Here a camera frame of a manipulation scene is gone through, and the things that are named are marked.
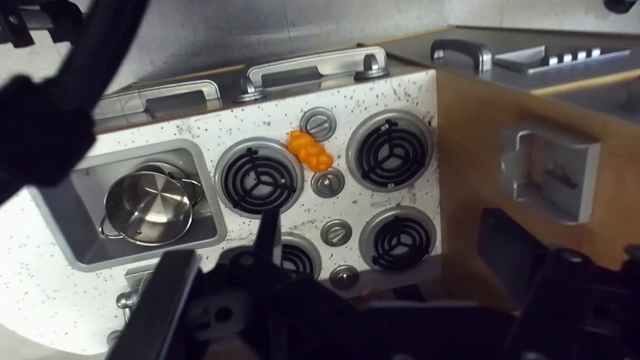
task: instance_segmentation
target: cabinet door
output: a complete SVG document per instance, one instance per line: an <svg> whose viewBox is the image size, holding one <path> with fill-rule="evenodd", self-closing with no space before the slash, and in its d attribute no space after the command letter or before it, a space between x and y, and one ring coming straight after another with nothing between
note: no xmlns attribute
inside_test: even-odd
<svg viewBox="0 0 640 360"><path fill-rule="evenodd" d="M640 128L566 106L550 97L505 90L465 75L438 71L444 250L474 258L481 207L501 207L535 238L618 268L623 246L640 241ZM500 132L535 120L600 139L592 218L566 226L497 187Z"/></svg>

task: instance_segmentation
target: speckled white stove panel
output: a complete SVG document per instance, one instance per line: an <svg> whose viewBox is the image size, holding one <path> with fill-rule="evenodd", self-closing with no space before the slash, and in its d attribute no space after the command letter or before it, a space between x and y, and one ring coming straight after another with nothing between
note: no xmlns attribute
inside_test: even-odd
<svg viewBox="0 0 640 360"><path fill-rule="evenodd" d="M187 138L202 147L210 175L213 175L215 159L230 143L247 135L269 135L283 141L299 115L313 106L329 107L337 118L337 132L325 141L325 147L335 153L335 165L346 173L346 187L337 198L319 199L309 190L312 172L306 170L306 187L281 216L281 230L304 234L318 246L321 278L335 264L367 268L357 251L359 227L375 212L394 203L422 207L432 216L439 238L438 156L416 186L390 193L374 193L357 186L347 175L343 158L354 125L380 109L407 109L422 120L432 118L435 125L435 73L432 70L104 133L90 156ZM258 226L258 220L245 220L222 207L228 239L222 246L200 250L204 270L215 264L224 247L250 243ZM343 218L354 227L354 238L343 247L328 247L319 241L319 226L329 218ZM28 191L20 191L0 207L0 255L0 322L33 342L78 353L105 349L105 334L121 328L121 314L113 299L125 290L123 271L152 264L135 261L90 274L71 270Z"/></svg>

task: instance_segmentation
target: pot handle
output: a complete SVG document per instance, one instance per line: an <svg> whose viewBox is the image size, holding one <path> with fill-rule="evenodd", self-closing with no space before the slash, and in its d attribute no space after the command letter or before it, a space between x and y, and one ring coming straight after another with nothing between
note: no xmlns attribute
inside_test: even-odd
<svg viewBox="0 0 640 360"><path fill-rule="evenodd" d="M179 178L181 183L187 183L190 186L190 196L187 199L192 201L192 207L196 207L202 198L204 198L204 190L202 190L202 183L192 179L192 178Z"/></svg>
<svg viewBox="0 0 640 360"><path fill-rule="evenodd" d="M117 231L105 231L104 230L104 224L105 224L105 214L102 216L102 220L99 220L99 224L98 224L98 234L99 234L99 238L107 238L107 239L121 239L123 235L121 234L117 234Z"/></svg>

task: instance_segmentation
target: silver pot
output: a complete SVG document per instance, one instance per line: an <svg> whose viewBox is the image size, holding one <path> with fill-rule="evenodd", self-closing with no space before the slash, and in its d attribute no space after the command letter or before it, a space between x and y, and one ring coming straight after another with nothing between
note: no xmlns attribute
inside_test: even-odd
<svg viewBox="0 0 640 360"><path fill-rule="evenodd" d="M196 179L169 163L149 162L109 186L98 231L140 246L164 246L187 231L200 198Z"/></svg>

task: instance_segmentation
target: burner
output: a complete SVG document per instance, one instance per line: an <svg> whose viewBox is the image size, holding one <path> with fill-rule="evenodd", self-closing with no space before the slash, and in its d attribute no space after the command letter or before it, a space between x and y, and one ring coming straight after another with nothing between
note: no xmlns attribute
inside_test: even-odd
<svg viewBox="0 0 640 360"><path fill-rule="evenodd" d="M312 258L297 246L281 243L281 261L280 266L293 275L313 278Z"/></svg>
<svg viewBox="0 0 640 360"><path fill-rule="evenodd" d="M288 209L299 196L299 170L280 143L241 141L228 149L217 173L224 201L240 214Z"/></svg>
<svg viewBox="0 0 640 360"><path fill-rule="evenodd" d="M370 190L399 190L416 181L432 158L432 139L419 118L380 111L356 128L347 143L347 165Z"/></svg>
<svg viewBox="0 0 640 360"><path fill-rule="evenodd" d="M434 224L416 207L375 214L361 230L363 260L380 270L401 271L417 266L434 247Z"/></svg>

